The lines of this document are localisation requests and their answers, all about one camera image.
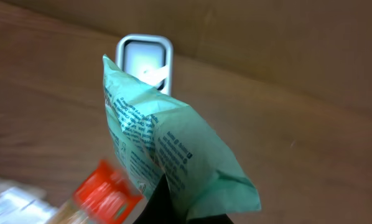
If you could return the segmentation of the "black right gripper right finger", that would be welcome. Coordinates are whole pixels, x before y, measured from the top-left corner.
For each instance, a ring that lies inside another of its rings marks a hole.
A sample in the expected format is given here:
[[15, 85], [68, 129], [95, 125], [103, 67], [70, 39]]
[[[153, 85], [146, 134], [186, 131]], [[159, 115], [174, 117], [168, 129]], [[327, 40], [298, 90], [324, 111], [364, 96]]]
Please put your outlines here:
[[234, 223], [226, 214], [222, 214], [210, 217], [194, 218], [189, 220], [187, 224], [234, 224]]

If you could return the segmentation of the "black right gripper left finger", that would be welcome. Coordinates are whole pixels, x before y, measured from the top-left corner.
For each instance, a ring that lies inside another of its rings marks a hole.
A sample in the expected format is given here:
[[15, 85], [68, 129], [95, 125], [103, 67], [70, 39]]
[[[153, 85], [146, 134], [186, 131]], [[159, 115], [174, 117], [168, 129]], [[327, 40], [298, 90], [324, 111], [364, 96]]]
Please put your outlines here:
[[142, 213], [134, 224], [184, 224], [175, 212], [170, 197], [169, 185], [163, 175]]

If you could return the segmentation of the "teal wet wipes pack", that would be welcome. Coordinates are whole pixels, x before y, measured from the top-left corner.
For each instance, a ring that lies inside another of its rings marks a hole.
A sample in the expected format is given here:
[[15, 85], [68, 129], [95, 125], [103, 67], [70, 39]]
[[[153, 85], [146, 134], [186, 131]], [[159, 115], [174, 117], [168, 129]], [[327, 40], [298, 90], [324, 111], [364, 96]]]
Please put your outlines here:
[[145, 197], [165, 177], [184, 219], [261, 209], [231, 149], [190, 105], [124, 73], [107, 56], [103, 89], [116, 157]]

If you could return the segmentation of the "beige clear plastic pouch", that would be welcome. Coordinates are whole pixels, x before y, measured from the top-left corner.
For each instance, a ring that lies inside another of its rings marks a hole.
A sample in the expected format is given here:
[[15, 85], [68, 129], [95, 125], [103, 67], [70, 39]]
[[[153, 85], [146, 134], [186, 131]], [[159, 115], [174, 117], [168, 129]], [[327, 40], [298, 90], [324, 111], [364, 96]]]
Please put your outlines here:
[[45, 224], [57, 208], [45, 201], [46, 191], [0, 178], [0, 224]]

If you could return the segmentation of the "orange spaghetti package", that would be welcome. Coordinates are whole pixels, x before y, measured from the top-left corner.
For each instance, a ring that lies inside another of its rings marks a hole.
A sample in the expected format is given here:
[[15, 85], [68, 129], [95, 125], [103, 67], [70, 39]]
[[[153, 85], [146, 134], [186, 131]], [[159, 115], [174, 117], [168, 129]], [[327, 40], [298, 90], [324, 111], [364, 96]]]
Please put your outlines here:
[[102, 159], [47, 223], [120, 224], [142, 198], [123, 171]]

